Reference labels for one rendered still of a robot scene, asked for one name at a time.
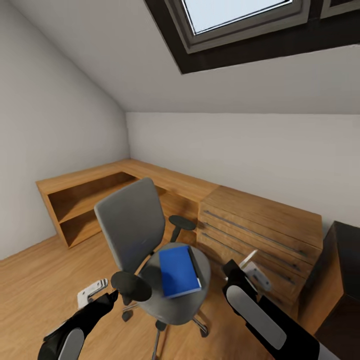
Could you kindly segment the folder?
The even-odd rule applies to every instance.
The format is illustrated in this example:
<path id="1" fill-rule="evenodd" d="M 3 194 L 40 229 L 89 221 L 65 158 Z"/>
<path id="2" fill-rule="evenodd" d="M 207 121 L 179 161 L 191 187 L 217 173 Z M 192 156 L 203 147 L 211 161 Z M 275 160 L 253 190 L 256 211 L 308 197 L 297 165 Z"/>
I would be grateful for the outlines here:
<path id="1" fill-rule="evenodd" d="M 188 246 L 159 251 L 164 299 L 201 291 L 201 283 Z"/>

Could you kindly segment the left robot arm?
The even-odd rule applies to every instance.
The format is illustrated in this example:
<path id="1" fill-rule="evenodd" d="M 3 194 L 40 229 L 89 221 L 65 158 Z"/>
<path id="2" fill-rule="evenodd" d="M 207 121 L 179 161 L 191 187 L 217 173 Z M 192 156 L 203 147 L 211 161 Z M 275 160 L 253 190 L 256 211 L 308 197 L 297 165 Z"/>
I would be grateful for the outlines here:
<path id="1" fill-rule="evenodd" d="M 44 337 L 38 360 L 78 360 L 85 338 L 97 322 L 113 308 L 118 290 L 105 293 L 96 300 L 93 295 L 110 284 L 107 278 L 98 280 L 77 294 L 78 309 L 71 318 L 61 323 Z"/>

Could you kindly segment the pen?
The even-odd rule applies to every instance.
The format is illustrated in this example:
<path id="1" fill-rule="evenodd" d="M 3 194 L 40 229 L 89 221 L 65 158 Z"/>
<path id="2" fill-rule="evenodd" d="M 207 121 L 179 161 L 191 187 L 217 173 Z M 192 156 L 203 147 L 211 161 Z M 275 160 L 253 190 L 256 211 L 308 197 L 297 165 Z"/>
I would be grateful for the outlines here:
<path id="1" fill-rule="evenodd" d="M 254 250 L 252 253 L 250 253 L 247 258 L 245 258 L 238 266 L 241 268 L 256 252 L 256 250 Z"/>

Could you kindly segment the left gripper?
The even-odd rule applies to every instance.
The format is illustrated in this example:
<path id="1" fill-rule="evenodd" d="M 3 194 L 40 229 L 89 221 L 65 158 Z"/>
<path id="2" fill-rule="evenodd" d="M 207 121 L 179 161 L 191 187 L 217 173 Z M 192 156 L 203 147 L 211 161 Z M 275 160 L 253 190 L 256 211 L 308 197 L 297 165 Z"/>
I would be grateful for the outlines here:
<path id="1" fill-rule="evenodd" d="M 118 292 L 119 291 L 116 289 L 111 294 L 108 294 L 108 292 L 103 294 L 93 302 L 77 311 L 76 314 L 80 312 L 89 313 L 92 317 L 91 329 L 93 329 L 97 322 L 114 308 L 114 304 L 119 296 Z"/>

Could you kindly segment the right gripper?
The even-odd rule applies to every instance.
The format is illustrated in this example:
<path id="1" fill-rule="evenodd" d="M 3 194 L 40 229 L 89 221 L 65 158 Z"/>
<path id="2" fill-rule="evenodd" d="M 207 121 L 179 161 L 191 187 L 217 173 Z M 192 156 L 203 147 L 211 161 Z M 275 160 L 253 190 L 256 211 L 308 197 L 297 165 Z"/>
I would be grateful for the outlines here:
<path id="1" fill-rule="evenodd" d="M 222 270 L 226 274 L 227 279 L 229 279 L 233 274 L 243 275 L 245 273 L 233 259 L 227 261 L 226 265 L 222 267 Z"/>

